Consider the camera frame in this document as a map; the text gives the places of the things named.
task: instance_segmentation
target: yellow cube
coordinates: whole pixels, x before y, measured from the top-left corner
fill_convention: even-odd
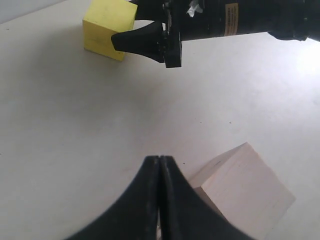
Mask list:
[[[82,21],[84,48],[122,61],[125,53],[115,50],[111,36],[132,30],[137,7],[126,0],[93,0]]]

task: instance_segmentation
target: table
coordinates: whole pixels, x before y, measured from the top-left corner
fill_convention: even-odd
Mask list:
[[[89,4],[0,25],[0,239],[62,240],[145,156],[173,155],[189,178],[244,142],[297,198],[268,238],[318,239],[320,43],[262,33],[184,42],[182,68],[119,63],[83,49]]]

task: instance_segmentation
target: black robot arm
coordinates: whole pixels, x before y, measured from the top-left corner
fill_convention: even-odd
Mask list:
[[[111,37],[118,51],[181,67],[182,42],[268,32],[279,40],[320,41],[320,0],[132,0],[137,30]]]

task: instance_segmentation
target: orange label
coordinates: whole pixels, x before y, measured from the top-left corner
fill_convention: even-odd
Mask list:
[[[229,3],[225,5],[225,36],[237,34],[239,21],[239,4]]]

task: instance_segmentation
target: sticker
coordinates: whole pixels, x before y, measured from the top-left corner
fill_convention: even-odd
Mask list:
[[[225,36],[237,34],[239,21],[239,4],[229,3],[225,5]]]

